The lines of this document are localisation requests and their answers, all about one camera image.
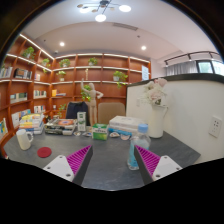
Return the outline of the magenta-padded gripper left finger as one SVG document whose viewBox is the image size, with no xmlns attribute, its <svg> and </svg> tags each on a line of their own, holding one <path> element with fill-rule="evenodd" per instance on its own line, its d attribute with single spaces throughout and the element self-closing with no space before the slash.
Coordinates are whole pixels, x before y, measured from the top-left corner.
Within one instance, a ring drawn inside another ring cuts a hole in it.
<svg viewBox="0 0 224 224">
<path fill-rule="evenodd" d="M 76 185 L 81 185 L 92 155 L 93 146 L 88 145 L 69 156 L 57 156 L 44 167 L 44 170 Z"/>
</svg>

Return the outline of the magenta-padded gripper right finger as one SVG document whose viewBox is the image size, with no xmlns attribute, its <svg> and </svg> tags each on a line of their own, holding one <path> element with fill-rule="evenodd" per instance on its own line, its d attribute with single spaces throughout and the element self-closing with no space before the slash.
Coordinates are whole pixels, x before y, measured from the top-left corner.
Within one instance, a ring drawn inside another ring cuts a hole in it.
<svg viewBox="0 0 224 224">
<path fill-rule="evenodd" d="M 182 169 L 168 155 L 158 156 L 140 146 L 134 147 L 134 155 L 145 185 Z"/>
</svg>

